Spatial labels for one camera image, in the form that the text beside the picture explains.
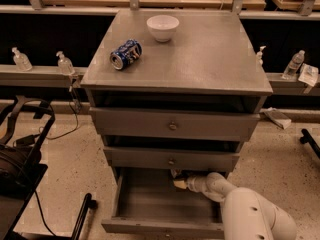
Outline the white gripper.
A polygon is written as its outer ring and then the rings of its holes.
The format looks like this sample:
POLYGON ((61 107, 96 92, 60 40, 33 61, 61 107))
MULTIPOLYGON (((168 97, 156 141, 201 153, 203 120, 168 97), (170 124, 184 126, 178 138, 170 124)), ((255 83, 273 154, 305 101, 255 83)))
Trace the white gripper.
POLYGON ((174 180, 174 186, 180 189, 188 188, 190 191, 201 193, 207 190, 206 177, 205 176, 190 176, 186 182, 184 180, 174 180))

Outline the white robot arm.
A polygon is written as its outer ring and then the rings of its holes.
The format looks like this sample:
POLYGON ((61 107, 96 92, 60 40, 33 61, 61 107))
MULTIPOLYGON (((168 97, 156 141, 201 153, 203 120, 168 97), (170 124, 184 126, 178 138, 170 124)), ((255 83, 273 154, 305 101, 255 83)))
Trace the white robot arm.
POLYGON ((175 178, 173 182, 175 187, 201 193, 221 205, 225 240, 296 240, 297 226, 290 214, 219 173, 175 178))

